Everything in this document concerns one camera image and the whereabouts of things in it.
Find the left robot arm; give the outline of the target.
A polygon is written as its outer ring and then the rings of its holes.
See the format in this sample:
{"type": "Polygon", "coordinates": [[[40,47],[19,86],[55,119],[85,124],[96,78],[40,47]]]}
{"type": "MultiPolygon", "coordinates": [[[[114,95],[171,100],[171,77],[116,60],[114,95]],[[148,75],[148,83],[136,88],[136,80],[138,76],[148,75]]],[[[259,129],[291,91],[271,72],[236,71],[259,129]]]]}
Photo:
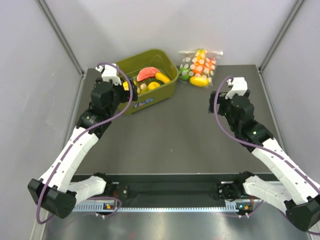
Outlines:
{"type": "Polygon", "coordinates": [[[101,139],[121,103],[130,105],[138,99],[133,79],[121,84],[97,79],[90,93],[88,108],[80,115],[71,137],[50,168],[27,185],[36,204],[36,220],[40,224],[40,210],[44,209],[61,219],[66,218],[81,202],[92,197],[113,198],[115,187],[103,173],[72,182],[72,178],[89,150],[101,139]]]}

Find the polka dot zip bag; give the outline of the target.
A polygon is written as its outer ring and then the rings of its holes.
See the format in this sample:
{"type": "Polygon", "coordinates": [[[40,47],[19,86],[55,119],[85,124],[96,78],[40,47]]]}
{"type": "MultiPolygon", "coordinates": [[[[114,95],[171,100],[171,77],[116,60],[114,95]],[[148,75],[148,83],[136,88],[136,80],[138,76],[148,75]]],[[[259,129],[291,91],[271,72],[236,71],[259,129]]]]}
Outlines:
{"type": "Polygon", "coordinates": [[[191,51],[179,51],[179,54],[183,56],[179,65],[180,81],[199,88],[213,85],[217,62],[224,55],[223,51],[197,48],[191,51]]]}

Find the fake orange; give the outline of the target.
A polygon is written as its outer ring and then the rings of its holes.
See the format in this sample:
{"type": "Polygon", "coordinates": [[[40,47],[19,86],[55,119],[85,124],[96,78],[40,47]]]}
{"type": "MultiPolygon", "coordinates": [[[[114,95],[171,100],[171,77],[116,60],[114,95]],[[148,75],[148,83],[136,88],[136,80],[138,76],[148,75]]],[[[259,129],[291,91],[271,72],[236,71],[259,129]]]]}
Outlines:
{"type": "Polygon", "coordinates": [[[190,69],[194,74],[202,74],[205,70],[205,66],[199,62],[194,62],[190,65],[190,69]]]}

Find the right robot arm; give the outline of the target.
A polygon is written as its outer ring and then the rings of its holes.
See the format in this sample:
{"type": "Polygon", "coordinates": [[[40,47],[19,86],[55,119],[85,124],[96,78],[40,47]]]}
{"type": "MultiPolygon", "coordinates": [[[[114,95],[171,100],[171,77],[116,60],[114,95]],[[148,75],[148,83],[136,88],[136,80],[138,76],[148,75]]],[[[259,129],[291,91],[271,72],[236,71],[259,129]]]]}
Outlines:
{"type": "Polygon", "coordinates": [[[213,91],[208,111],[226,118],[232,140],[260,160],[280,181],[277,187],[249,171],[239,173],[228,197],[257,197],[282,212],[297,229],[308,232],[320,221],[320,185],[308,177],[285,153],[274,135],[255,120],[250,91],[231,95],[213,91]]]}

